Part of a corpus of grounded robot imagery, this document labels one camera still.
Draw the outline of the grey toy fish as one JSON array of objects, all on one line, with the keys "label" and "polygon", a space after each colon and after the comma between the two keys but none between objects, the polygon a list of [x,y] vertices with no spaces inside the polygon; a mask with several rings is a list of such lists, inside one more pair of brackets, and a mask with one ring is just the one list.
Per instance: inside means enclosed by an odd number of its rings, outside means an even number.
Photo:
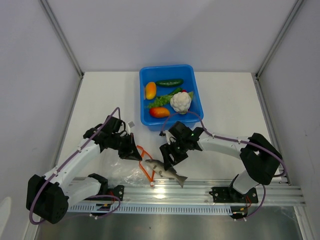
[{"label": "grey toy fish", "polygon": [[144,163],[153,171],[155,171],[155,173],[160,177],[165,177],[170,180],[176,180],[182,188],[184,187],[184,183],[187,177],[178,175],[177,171],[173,167],[165,170],[164,163],[157,159],[146,159]]}]

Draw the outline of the clear orange-zipper zip bag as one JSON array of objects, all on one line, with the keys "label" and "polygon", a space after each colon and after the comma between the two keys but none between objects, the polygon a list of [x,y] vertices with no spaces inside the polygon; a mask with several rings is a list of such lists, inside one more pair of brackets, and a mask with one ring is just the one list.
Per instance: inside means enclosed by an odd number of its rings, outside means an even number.
[{"label": "clear orange-zipper zip bag", "polygon": [[128,185],[137,187],[145,185],[153,187],[155,174],[147,168],[143,161],[150,155],[139,146],[138,153],[142,157],[142,161],[120,159],[116,153],[107,150],[100,163],[102,176],[106,177],[112,186]]}]

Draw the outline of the green toy lettuce leaf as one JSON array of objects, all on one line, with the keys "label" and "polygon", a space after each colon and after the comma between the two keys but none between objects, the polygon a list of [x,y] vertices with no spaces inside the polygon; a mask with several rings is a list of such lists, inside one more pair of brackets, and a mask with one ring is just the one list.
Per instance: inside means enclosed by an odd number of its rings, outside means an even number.
[{"label": "green toy lettuce leaf", "polygon": [[151,108],[156,108],[156,107],[163,107],[164,105],[167,105],[170,103],[170,100],[173,96],[172,95],[162,95],[162,96],[158,96],[154,99],[153,102],[149,103],[147,108],[151,109]]}]

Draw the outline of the white toy cauliflower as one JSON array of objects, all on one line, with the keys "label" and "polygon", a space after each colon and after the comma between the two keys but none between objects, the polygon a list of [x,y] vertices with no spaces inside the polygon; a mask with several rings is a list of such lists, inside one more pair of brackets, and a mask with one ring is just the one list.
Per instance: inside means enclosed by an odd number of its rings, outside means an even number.
[{"label": "white toy cauliflower", "polygon": [[179,114],[186,114],[193,99],[193,92],[178,92],[170,99],[170,106]]}]

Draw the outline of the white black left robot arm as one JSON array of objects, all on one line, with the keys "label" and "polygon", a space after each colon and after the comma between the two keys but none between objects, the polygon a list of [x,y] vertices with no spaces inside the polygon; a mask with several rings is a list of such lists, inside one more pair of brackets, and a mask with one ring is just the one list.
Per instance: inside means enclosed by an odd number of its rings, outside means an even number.
[{"label": "white black left robot arm", "polygon": [[67,213],[69,207],[87,199],[115,200],[121,202],[120,185],[109,188],[107,178],[92,173],[84,180],[71,184],[76,175],[104,150],[118,152],[120,159],[141,161],[134,135],[126,130],[126,123],[119,118],[108,116],[104,123],[90,128],[83,135],[75,152],[61,164],[42,176],[33,175],[27,184],[26,209],[34,225],[33,215],[56,224]]}]

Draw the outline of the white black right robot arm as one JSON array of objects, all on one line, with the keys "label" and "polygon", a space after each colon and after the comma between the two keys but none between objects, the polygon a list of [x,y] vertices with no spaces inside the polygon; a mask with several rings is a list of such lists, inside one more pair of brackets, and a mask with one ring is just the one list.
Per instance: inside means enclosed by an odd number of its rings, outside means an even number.
[{"label": "white black right robot arm", "polygon": [[170,169],[188,158],[189,151],[217,152],[239,159],[245,170],[236,176],[228,189],[228,196],[239,202],[257,185],[269,185],[284,167],[282,155],[260,133],[252,136],[226,136],[209,132],[204,126],[190,129],[177,121],[168,130],[161,129],[166,143],[160,146],[164,168]]}]

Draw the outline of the red orange toy mango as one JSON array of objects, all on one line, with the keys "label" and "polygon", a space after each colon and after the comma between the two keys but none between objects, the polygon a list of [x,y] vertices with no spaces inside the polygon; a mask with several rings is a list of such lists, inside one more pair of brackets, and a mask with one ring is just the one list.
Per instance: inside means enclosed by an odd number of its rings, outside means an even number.
[{"label": "red orange toy mango", "polygon": [[170,111],[165,107],[153,107],[149,109],[149,114],[153,118],[166,118],[170,116]]}]

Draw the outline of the green toy chili pepper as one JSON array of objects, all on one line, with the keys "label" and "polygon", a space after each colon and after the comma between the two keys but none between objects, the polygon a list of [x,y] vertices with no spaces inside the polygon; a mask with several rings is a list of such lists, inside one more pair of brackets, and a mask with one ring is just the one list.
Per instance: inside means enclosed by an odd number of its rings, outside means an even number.
[{"label": "green toy chili pepper", "polygon": [[172,92],[169,93],[170,96],[173,96],[179,92],[182,92],[182,88],[181,87],[177,87],[175,90],[173,90]]}]

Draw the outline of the dark green toy cucumber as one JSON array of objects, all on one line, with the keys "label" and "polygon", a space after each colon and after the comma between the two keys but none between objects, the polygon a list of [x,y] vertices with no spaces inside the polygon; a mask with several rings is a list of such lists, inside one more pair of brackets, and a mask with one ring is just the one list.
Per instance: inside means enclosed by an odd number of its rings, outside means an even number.
[{"label": "dark green toy cucumber", "polygon": [[181,78],[158,80],[155,82],[157,86],[162,88],[178,87],[178,86],[181,86],[183,83],[184,83],[184,80]]}]

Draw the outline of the blue plastic bin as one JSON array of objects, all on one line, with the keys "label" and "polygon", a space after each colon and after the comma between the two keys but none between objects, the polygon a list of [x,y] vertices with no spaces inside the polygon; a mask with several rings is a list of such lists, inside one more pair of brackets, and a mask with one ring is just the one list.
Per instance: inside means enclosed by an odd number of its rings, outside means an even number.
[{"label": "blue plastic bin", "polygon": [[[139,71],[140,120],[150,131],[159,132],[165,124],[168,129],[176,121],[192,128],[204,117],[194,69],[188,64],[147,66]],[[188,93],[191,98],[189,111],[196,113],[177,114],[170,118],[159,117],[164,108],[176,113],[170,104],[171,98],[179,93]]]}]

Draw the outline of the aluminium front rail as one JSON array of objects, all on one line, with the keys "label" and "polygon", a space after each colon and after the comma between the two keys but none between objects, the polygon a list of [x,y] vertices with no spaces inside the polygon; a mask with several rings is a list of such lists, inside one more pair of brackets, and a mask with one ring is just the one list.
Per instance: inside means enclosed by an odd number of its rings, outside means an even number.
[{"label": "aluminium front rail", "polygon": [[[227,187],[229,180],[187,180],[184,187],[177,181],[156,179],[154,186],[148,184],[131,185],[123,183],[123,203],[164,204],[164,205],[204,205],[212,204],[209,194],[212,187]],[[303,192],[299,186],[272,182],[265,187],[264,206],[304,207]]]}]

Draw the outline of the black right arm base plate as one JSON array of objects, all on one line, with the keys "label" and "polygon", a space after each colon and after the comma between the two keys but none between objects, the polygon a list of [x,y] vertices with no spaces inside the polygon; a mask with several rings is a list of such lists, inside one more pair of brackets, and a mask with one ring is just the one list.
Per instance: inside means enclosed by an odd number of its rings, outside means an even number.
[{"label": "black right arm base plate", "polygon": [[214,186],[209,195],[212,196],[214,203],[245,204],[259,202],[256,188],[251,188],[247,193],[239,193],[230,186]]}]

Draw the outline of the left aluminium frame post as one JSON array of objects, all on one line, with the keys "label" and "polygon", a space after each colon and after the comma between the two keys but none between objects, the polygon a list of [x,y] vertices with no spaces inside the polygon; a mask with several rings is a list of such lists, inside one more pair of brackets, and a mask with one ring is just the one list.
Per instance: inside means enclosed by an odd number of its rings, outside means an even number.
[{"label": "left aluminium frame post", "polygon": [[53,28],[53,31],[55,32],[57,39],[59,40],[64,52],[66,53],[67,57],[69,58],[75,72],[77,73],[78,77],[81,79],[84,75],[84,72],[82,71],[80,64],[69,44],[69,41],[58,21],[58,18],[56,17],[50,3],[48,0],[39,0],[38,1],[40,6],[42,7],[42,10],[44,11],[44,14],[48,18],[48,21]]}]

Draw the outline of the aluminium frame post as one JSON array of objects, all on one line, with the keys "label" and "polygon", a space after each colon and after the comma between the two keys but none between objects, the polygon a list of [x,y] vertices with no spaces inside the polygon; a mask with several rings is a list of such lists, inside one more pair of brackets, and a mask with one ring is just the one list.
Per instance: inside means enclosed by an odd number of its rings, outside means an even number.
[{"label": "aluminium frame post", "polygon": [[64,52],[66,53],[67,57],[69,58],[75,72],[77,73],[78,77],[81,79],[84,75],[84,72],[82,71],[80,64],[69,44],[69,41],[58,21],[58,18],[56,17],[50,3],[48,0],[39,0],[38,1],[40,6],[42,7],[42,10],[44,11],[44,14],[48,18],[48,21],[53,28],[53,31],[55,32],[57,39],[59,40]]},{"label": "aluminium frame post", "polygon": [[272,42],[271,47],[269,48],[266,56],[264,57],[258,71],[255,74],[256,79],[259,81],[261,76],[263,75],[264,71],[270,64],[271,60],[273,59],[274,55],[276,54],[278,48],[282,44],[283,40],[285,39],[289,29],[293,25],[296,17],[298,16],[300,10],[302,9],[303,5],[305,4],[305,0],[296,0],[294,2],[293,7],[289,11],[287,17],[285,18],[284,23],[282,24],[278,34],[276,35],[274,41]]}]

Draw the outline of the right aluminium frame post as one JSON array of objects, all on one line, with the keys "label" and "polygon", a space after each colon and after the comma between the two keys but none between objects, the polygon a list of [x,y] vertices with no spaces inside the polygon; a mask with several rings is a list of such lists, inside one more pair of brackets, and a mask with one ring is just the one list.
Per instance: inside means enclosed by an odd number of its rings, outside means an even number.
[{"label": "right aluminium frame post", "polygon": [[278,34],[276,35],[274,41],[272,42],[271,47],[269,48],[266,56],[264,57],[258,71],[255,74],[256,79],[259,81],[261,76],[263,75],[264,71],[270,64],[271,60],[273,59],[274,55],[276,54],[278,48],[282,44],[283,40],[285,39],[289,29],[293,25],[296,17],[298,16],[300,10],[302,9],[303,5],[305,4],[305,0],[296,0],[294,2],[293,7],[289,11],[287,17],[285,18],[284,23],[282,24]]}]

